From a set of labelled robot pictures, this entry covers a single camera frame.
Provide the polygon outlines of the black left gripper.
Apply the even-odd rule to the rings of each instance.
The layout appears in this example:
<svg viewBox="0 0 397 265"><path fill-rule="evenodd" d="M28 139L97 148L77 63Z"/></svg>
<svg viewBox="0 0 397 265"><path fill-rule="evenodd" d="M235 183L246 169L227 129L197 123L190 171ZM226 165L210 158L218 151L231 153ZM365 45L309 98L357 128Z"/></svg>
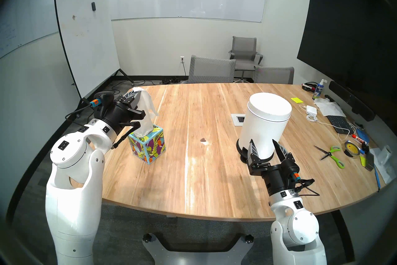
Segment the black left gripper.
<svg viewBox="0 0 397 265"><path fill-rule="evenodd" d="M139 103L139 91L129 90L121 96L121 103L128 107L137 107ZM122 123L131 120L143 120L146 114L143 110L135 110L122 107L120 104L111 103L105 108L104 104L95 106L94 117L107 124L118 135L124 128Z"/></svg>

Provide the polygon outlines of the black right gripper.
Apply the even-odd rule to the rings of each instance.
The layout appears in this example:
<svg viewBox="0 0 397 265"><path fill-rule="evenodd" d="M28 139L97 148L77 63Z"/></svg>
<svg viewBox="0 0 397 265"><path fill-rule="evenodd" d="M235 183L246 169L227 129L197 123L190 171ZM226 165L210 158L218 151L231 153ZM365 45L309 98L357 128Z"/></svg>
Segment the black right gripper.
<svg viewBox="0 0 397 265"><path fill-rule="evenodd" d="M281 166L295 166L292 153L288 153L274 139L272 140L279 164L272 166L259 158L253 139L250 140L247 151L247 166L252 176L260 176L266 185L267 193L272 196L284 190L294 189L294 181L288 175L282 174Z"/></svg>

